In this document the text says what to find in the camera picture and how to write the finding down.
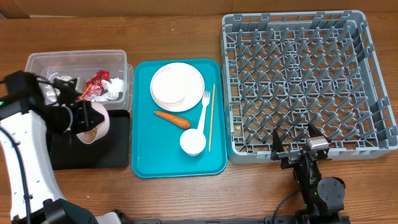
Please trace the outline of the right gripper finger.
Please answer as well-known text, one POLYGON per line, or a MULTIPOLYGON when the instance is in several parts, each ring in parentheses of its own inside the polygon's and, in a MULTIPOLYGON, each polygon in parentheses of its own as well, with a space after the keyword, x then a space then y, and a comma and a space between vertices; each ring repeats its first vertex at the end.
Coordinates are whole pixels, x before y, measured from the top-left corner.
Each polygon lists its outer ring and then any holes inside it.
POLYGON ((277 152, 284 152, 284 147, 282 145, 282 141, 280 140, 280 137, 277 132, 277 128, 275 128, 272 132, 272 150, 271 152, 273 154, 276 154, 277 152))
POLYGON ((322 134, 322 132, 320 130, 318 130, 317 127, 314 124, 308 123, 307 127, 308 127, 308 133, 309 133, 311 138, 324 136, 322 134))

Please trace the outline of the red snack wrapper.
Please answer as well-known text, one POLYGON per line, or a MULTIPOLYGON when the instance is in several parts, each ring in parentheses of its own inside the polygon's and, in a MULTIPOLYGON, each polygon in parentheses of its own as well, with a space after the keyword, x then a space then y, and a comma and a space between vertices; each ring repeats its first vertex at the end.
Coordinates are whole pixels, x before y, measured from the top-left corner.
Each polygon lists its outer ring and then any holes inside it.
POLYGON ((101 96, 103 92, 102 81, 108 81, 109 75, 110 72, 106 70, 99 70, 96 72, 96 75, 87 81, 83 94, 80 95, 77 100, 94 101, 97 96, 101 96))

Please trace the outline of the peanut shells and rice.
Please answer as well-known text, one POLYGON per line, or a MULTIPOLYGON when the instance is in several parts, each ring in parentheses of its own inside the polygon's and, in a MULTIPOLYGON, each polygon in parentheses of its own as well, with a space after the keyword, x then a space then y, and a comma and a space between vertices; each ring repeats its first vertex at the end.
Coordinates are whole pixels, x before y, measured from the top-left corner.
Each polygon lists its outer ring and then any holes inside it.
POLYGON ((93 128, 92 130, 89 130, 89 131, 87 131, 87 132, 84 132, 83 134, 85 135, 85 136, 88 136, 89 138, 95 138, 96 137, 96 135, 97 135, 97 128, 93 128))

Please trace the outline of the white tissue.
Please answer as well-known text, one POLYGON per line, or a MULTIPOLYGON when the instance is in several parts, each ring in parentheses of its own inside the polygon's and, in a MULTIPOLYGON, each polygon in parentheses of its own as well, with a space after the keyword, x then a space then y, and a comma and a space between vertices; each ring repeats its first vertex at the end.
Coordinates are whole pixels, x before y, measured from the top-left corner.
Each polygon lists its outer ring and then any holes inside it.
POLYGON ((101 84, 105 93, 95 97, 97 102, 117 100, 119 93, 124 91, 124 80, 119 78, 111 78, 110 81, 102 80, 101 84))

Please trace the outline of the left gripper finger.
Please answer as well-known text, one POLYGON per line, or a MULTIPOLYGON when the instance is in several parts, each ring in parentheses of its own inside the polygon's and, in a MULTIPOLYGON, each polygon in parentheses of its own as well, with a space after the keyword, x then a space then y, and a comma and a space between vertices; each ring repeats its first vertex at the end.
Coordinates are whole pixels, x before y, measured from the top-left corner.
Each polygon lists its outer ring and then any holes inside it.
POLYGON ((71 107, 73 133, 91 131, 105 120, 104 115, 94 109, 94 105, 91 101, 79 101, 71 107))
POLYGON ((57 102, 68 106, 74 104, 76 99, 84 93, 84 79, 78 77, 65 81, 55 78, 53 87, 60 91, 57 102))

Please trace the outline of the white napkin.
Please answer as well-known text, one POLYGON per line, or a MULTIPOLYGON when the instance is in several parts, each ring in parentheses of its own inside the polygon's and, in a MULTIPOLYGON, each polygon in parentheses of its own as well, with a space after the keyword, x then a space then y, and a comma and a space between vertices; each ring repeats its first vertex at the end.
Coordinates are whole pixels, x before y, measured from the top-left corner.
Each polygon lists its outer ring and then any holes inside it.
MULTIPOLYGON (((60 79, 60 80, 63 80, 63 81, 70 81, 72 79, 72 77, 68 76, 68 75, 63 75, 61 77, 56 77, 56 79, 60 79)), ((52 86, 50 86, 50 85, 45 85, 44 89, 45 89, 45 95, 47 96, 47 98, 51 102, 55 103, 57 101, 57 97, 56 97, 55 94, 59 95, 60 94, 60 90, 58 90, 58 89, 54 90, 52 88, 52 86)))

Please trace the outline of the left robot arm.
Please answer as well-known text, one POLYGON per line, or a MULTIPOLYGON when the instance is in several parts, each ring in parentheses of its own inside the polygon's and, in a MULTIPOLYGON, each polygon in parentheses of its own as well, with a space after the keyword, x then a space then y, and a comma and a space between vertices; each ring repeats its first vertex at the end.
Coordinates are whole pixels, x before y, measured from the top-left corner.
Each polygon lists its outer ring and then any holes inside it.
POLYGON ((94 216, 63 196, 50 162, 47 133, 68 137, 109 129, 104 106, 79 101, 86 81, 52 81, 19 70, 1 83, 1 147, 12 193, 12 223, 128 223, 118 210, 94 216))

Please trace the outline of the pink bowl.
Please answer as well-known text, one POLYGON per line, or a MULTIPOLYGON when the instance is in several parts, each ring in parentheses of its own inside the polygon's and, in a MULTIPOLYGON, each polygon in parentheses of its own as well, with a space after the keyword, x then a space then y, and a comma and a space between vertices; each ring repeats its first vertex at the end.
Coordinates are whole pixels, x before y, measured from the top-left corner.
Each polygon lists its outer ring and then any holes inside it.
POLYGON ((95 111, 101 113, 104 116, 104 121, 102 121, 100 124, 96 126, 98 130, 95 138, 89 138, 88 136, 85 136, 83 133, 79 133, 76 135, 77 138, 84 144, 92 144, 93 142, 104 137, 109 131, 109 114, 106 108, 101 103, 97 102, 92 102, 91 107, 95 111))

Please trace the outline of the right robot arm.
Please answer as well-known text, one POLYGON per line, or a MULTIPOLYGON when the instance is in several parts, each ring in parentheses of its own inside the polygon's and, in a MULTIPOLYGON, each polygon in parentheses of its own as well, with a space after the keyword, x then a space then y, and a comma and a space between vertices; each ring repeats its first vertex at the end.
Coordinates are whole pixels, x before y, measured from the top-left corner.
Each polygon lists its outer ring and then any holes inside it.
POLYGON ((275 209, 271 222, 283 220, 289 223, 350 223, 349 217, 341 216, 344 209, 345 182, 337 177, 323 178, 318 161, 328 158, 331 141, 312 123, 307 124, 310 137, 306 145, 295 152, 286 152, 277 129, 272 132, 271 159, 281 161, 282 169, 292 168, 295 181, 299 184, 305 208, 298 210, 292 217, 278 217, 280 207, 295 194, 286 197, 275 209))

